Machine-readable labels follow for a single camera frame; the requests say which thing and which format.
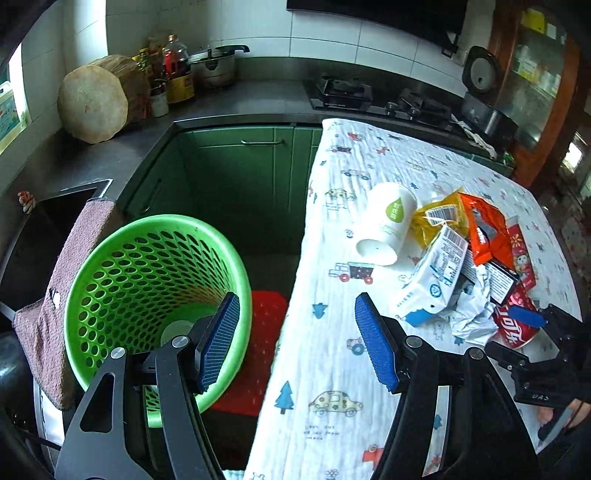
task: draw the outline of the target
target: yellow snack wrapper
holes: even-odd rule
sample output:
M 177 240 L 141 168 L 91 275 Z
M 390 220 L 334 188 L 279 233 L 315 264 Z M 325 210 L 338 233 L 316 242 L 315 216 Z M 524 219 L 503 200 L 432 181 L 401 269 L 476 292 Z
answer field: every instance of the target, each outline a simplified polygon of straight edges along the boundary
M 468 218 L 459 192 L 460 190 L 456 190 L 443 200 L 429 203 L 414 213 L 410 229 L 422 249 L 431 244 L 443 225 L 449 226 L 464 238 L 468 236 Z

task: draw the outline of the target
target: red mat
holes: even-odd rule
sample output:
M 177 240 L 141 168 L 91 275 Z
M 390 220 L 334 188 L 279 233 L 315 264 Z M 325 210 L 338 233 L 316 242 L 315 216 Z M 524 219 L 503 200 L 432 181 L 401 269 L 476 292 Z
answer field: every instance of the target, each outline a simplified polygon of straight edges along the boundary
M 252 292 L 251 338 L 242 368 L 230 387 L 211 406 L 213 410 L 258 417 L 286 312 L 287 300 L 277 292 Z

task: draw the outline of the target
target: sink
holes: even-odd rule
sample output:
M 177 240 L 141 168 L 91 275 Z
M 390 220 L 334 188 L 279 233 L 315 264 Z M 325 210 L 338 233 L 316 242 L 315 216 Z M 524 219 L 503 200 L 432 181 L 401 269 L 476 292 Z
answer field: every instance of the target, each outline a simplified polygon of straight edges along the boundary
M 23 219 L 0 263 L 0 313 L 8 320 L 16 310 L 45 296 L 57 258 L 85 203 L 100 197 L 108 185 L 105 180 L 60 192 L 38 202 Z

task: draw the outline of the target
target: green laundry basket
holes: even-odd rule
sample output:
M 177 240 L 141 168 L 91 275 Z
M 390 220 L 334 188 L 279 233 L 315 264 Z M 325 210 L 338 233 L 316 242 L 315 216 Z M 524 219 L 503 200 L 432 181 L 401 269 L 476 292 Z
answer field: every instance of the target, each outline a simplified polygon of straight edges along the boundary
M 248 276 L 232 244 L 212 226 L 181 215 L 142 218 L 102 241 L 78 272 L 66 304 L 66 351 L 84 390 L 113 348 L 153 350 L 213 314 L 224 295 L 240 318 L 217 382 L 197 395 L 209 408 L 240 369 L 251 331 Z M 148 424 L 162 426 L 155 389 L 146 389 Z

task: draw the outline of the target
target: coca-cola can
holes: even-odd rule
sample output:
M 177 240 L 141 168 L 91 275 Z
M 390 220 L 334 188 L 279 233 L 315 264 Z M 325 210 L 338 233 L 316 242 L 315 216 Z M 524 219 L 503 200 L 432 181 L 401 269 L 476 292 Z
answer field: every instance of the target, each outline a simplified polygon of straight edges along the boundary
M 509 316 L 509 306 L 511 305 L 519 305 L 528 310 L 535 311 L 535 306 L 527 296 L 521 282 L 517 282 L 515 289 L 509 295 L 506 302 L 503 305 L 496 306 L 492 313 L 492 318 L 499 327 L 499 331 L 493 340 L 509 348 L 519 348 L 530 342 L 540 329 L 511 318 Z

